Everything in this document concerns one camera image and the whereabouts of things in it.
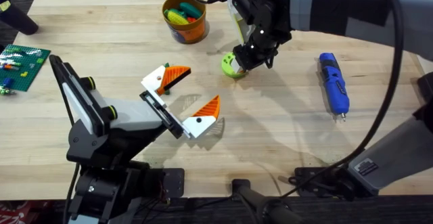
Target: orange bucket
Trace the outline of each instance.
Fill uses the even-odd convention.
[[[179,5],[182,2],[189,3],[196,7],[202,12],[202,16],[190,24],[180,25],[170,22],[164,15],[164,10],[172,8],[179,9]],[[171,35],[176,41],[190,44],[198,42],[203,38],[204,31],[206,30],[206,5],[198,3],[196,0],[166,0],[164,5],[162,5],[162,15],[171,30]]]

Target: wooden table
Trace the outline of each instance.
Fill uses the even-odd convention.
[[[139,99],[142,78],[170,62],[192,74],[164,96],[185,118],[214,95],[220,121],[201,140],[165,133],[135,157],[153,167],[182,167],[185,196],[227,196],[234,178],[247,178],[264,195],[278,195],[298,166],[335,162],[360,143],[387,88],[392,49],[313,32],[293,32],[279,48],[274,69],[264,66],[233,80],[221,58],[237,45],[225,3],[208,6],[208,36],[177,43],[162,18],[164,0],[35,0],[29,14],[37,34],[16,45],[52,50],[81,76],[93,76],[106,97]],[[327,111],[317,58],[334,52],[350,95],[347,122]],[[414,55],[404,54],[400,85],[376,142],[419,108]],[[0,200],[65,198],[74,164],[66,160],[69,120],[48,62],[26,93],[0,98]],[[433,194],[433,171],[383,189],[381,194]]]

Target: lego baseplate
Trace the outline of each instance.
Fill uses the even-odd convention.
[[[46,49],[7,45],[0,55],[0,61],[12,60],[13,62],[21,63],[21,65],[15,66],[19,70],[1,69],[0,83],[5,78],[11,78],[14,82],[10,89],[27,91],[50,52]]]

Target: blue cordless screwdriver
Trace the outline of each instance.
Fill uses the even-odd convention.
[[[319,62],[331,111],[336,115],[341,115],[346,121],[346,113],[349,111],[349,97],[337,59],[332,53],[322,53],[319,56]]]

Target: black cup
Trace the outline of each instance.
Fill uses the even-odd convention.
[[[15,6],[11,0],[0,0],[0,4],[6,1],[9,1],[11,5],[4,11],[0,10],[0,20],[25,35],[35,34],[38,31],[38,25]]]

